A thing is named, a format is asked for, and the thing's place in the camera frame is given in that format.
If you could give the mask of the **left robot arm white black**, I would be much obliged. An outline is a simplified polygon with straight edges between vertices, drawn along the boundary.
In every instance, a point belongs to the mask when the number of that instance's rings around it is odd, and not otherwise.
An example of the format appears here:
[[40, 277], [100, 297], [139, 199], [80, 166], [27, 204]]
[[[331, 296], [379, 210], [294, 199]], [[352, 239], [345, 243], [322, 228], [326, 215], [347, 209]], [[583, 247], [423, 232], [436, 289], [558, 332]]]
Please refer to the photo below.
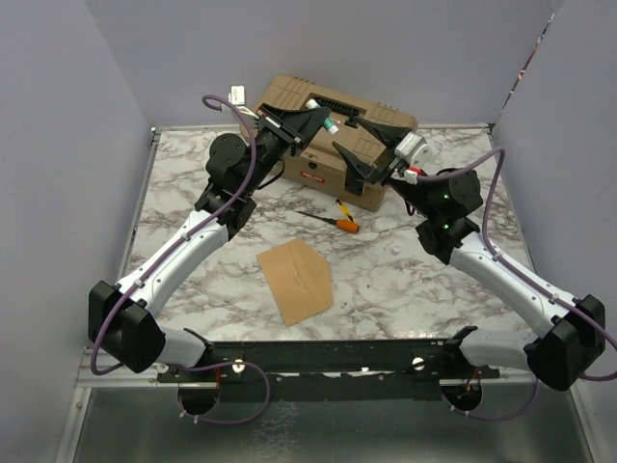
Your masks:
[[249, 137], [223, 133], [214, 139], [207, 185], [179, 230], [133, 272], [91, 289], [88, 336], [94, 355], [105, 351], [136, 373], [166, 364], [199, 381], [212, 371], [208, 340], [188, 329], [164, 329], [157, 317], [193, 271], [246, 225], [255, 190], [284, 155], [301, 153], [331, 114], [321, 106], [282, 110], [266, 103], [253, 117], [230, 109]]

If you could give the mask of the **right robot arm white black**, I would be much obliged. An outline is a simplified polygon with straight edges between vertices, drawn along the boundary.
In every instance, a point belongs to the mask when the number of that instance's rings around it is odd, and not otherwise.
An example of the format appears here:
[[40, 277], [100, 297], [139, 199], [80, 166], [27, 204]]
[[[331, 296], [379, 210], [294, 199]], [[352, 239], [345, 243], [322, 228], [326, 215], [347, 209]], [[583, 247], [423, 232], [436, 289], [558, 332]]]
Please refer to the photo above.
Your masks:
[[424, 251], [475, 279], [526, 323], [525, 332], [491, 332], [471, 327], [459, 332], [443, 353], [444, 369], [464, 377], [476, 367], [528, 370], [546, 386], [568, 390], [604, 353], [604, 304], [592, 295], [577, 298], [510, 259], [488, 236], [488, 224], [470, 214], [490, 208], [476, 167], [503, 149], [493, 149], [466, 167], [435, 175], [422, 166], [431, 157], [426, 140], [413, 129], [356, 117], [357, 125], [376, 138], [384, 151], [377, 163], [362, 162], [335, 144], [353, 178], [391, 188], [408, 209], [423, 216], [416, 228]]

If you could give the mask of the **brown paper envelope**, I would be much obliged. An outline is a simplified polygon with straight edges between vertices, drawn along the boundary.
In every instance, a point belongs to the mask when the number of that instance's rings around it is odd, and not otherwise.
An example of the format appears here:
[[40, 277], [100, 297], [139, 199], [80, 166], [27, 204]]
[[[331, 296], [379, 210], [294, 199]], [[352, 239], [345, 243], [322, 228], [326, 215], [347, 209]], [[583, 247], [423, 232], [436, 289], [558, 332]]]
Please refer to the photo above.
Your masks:
[[333, 305], [330, 265], [304, 240], [295, 238], [256, 258], [286, 326]]

